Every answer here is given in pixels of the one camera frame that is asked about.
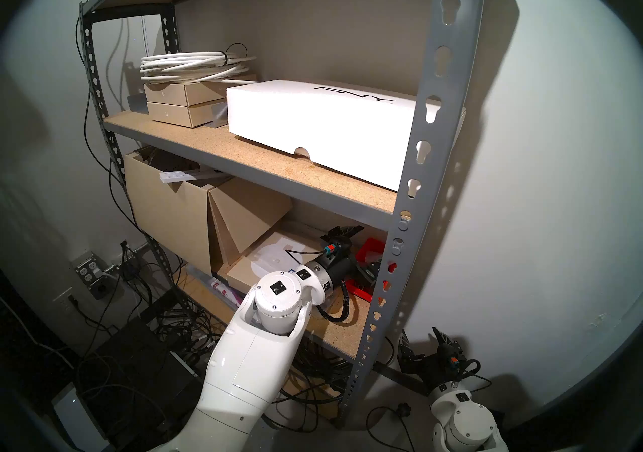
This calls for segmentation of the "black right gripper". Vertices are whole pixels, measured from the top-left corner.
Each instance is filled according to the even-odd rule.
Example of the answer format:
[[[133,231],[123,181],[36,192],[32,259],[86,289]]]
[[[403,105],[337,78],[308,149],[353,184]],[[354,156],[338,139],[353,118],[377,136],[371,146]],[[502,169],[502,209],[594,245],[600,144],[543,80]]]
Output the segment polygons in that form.
[[[437,341],[436,353],[416,356],[404,330],[399,336],[399,368],[403,374],[418,375],[427,391],[441,385],[459,383],[477,375],[481,364],[477,359],[467,359],[457,340],[432,327]]]

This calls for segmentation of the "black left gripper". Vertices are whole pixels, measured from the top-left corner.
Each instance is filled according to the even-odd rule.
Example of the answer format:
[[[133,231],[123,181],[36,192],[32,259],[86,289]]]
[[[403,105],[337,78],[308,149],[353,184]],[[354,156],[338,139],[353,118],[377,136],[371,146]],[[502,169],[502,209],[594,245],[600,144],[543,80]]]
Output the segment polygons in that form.
[[[364,226],[335,226],[325,234],[327,245],[320,255],[320,266],[333,286],[340,286],[346,277],[358,273],[362,287],[374,287],[381,262],[358,262],[352,252],[351,239]]]

